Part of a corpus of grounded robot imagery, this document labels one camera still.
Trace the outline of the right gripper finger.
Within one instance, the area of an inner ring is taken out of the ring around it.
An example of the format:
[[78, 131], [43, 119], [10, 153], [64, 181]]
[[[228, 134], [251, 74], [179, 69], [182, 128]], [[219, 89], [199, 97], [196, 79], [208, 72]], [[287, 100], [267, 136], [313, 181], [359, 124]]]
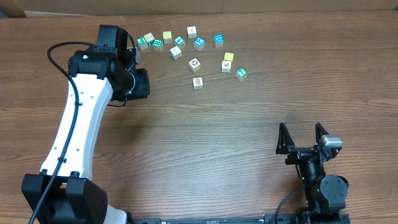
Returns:
[[329, 134], [320, 123], [317, 123], [315, 125], [315, 135], [316, 135], [316, 143], [322, 143], [325, 141], [326, 137]]
[[284, 123], [279, 124], [279, 138], [276, 146], [276, 154], [289, 154], [295, 149], [295, 143]]

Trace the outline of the white block owl picture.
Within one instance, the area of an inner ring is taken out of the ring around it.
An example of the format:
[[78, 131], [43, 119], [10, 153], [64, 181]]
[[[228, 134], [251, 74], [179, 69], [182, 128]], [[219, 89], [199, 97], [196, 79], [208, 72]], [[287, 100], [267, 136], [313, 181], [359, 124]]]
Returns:
[[203, 88], [203, 80], [202, 77], [193, 78], [193, 89], [200, 90]]

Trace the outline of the white block dark round picture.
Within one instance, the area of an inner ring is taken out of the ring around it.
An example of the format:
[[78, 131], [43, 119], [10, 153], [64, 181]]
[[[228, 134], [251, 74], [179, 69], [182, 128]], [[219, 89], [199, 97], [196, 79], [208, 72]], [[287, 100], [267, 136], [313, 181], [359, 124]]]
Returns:
[[196, 72], [201, 67], [201, 63], [196, 58], [189, 61], [188, 64], [189, 64], [189, 67], [192, 70], [192, 72]]

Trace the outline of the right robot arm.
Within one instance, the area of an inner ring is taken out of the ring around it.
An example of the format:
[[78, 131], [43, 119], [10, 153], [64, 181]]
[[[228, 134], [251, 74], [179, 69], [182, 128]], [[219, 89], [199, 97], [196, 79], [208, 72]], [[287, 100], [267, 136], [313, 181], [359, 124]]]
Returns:
[[312, 147], [296, 147], [284, 123], [279, 124], [276, 154], [285, 154], [287, 165], [294, 165], [302, 180], [301, 188], [286, 196], [276, 208], [274, 222], [279, 221], [283, 204], [300, 192], [305, 192], [306, 207], [298, 208], [291, 216], [291, 223], [349, 223], [349, 216], [341, 211], [346, 207], [348, 181], [339, 175], [326, 175], [323, 163], [337, 156], [343, 141], [332, 136], [317, 123], [315, 144]]

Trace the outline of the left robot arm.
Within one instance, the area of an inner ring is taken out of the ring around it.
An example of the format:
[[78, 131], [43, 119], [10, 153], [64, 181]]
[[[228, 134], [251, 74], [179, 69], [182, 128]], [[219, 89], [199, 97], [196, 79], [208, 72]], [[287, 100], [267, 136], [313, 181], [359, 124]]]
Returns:
[[99, 27], [95, 43], [81, 42], [62, 73], [68, 97], [53, 146], [38, 174], [26, 174], [21, 190], [32, 222], [119, 223], [132, 215], [112, 207], [107, 193], [92, 181], [93, 154], [104, 111], [149, 96], [147, 71], [138, 68], [145, 37]]

